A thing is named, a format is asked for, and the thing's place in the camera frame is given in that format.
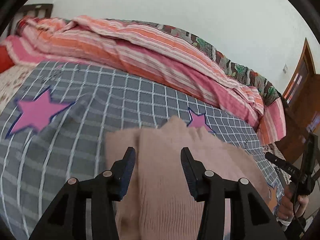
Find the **silver rivet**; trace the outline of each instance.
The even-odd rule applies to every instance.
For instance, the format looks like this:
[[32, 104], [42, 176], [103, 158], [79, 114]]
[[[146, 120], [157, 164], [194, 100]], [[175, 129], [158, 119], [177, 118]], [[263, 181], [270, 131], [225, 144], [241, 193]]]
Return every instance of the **silver rivet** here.
[[207, 176], [207, 177], [212, 177], [214, 175], [213, 171], [205, 171], [204, 174]]
[[241, 178], [240, 179], [240, 182], [243, 184], [243, 185], [247, 185], [249, 183], [248, 179], [246, 178]]
[[69, 183], [70, 185], [73, 185], [73, 184], [75, 184], [76, 182], [77, 182], [77, 179], [76, 179], [76, 178], [68, 179], [68, 183]]
[[112, 172], [111, 171], [105, 171], [104, 173], [102, 173], [102, 175], [104, 177], [110, 177], [112, 175]]

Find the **wooden door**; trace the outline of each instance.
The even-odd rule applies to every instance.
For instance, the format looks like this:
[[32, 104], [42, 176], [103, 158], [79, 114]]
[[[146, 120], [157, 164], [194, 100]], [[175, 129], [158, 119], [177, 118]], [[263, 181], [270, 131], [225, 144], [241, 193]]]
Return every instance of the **wooden door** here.
[[[320, 75], [315, 74], [312, 55], [305, 41], [297, 69], [284, 92], [295, 122], [313, 132], [320, 124]], [[297, 130], [290, 118], [286, 118], [287, 135], [276, 142], [287, 161], [294, 163], [304, 150], [306, 138]]]

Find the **person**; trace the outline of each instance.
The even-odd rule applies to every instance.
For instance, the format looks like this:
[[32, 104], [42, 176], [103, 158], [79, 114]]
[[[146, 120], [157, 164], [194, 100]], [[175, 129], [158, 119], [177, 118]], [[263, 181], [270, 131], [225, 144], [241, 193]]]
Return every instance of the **person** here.
[[[290, 191], [289, 186], [287, 185], [284, 188], [284, 196], [281, 199], [281, 204], [278, 208], [277, 217], [286, 220], [288, 217], [293, 216], [293, 203], [290, 201], [293, 196], [293, 193]], [[298, 196], [298, 202], [300, 204], [299, 209], [296, 212], [296, 216], [301, 217], [306, 211], [306, 207], [309, 203], [308, 196]]]

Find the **bed frame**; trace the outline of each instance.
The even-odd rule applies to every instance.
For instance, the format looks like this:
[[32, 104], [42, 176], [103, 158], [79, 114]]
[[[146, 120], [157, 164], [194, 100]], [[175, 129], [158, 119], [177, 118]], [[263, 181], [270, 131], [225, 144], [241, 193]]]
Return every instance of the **bed frame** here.
[[[23, 14], [23, 17], [26, 16], [28, 13], [30, 12], [34, 12], [34, 17], [38, 17], [39, 16], [39, 12], [40, 11], [44, 11], [44, 18], [50, 18], [51, 17], [51, 13], [52, 13], [52, 9], [53, 9], [53, 4], [50, 3], [44, 3], [44, 4], [28, 4], [28, 5], [24, 5], [22, 6], [19, 11], [16, 13], [17, 14]], [[12, 20], [10, 21], [9, 25], [8, 25], [8, 30], [7, 30], [7, 37], [12, 33], [12, 31], [15, 30], [15, 27], [13, 25], [14, 21], [15, 21], [15, 17], [12, 18]]]

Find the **pink star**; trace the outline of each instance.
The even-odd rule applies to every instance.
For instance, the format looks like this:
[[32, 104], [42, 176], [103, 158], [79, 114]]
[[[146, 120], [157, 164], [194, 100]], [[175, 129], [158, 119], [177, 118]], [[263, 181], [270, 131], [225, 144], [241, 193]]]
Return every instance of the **pink star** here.
[[52, 118], [74, 103], [55, 103], [51, 100], [50, 87], [42, 92], [35, 100], [17, 100], [21, 114], [10, 127], [7, 136], [31, 127], [36, 133], [50, 124]]
[[209, 125], [207, 125], [206, 121], [205, 121], [205, 113], [204, 114], [196, 114], [194, 111], [192, 111], [189, 108], [189, 113], [191, 115], [191, 121], [190, 123], [187, 125], [188, 127], [195, 127], [195, 128], [200, 128], [200, 127], [205, 127], [205, 129], [208, 132], [214, 132]]

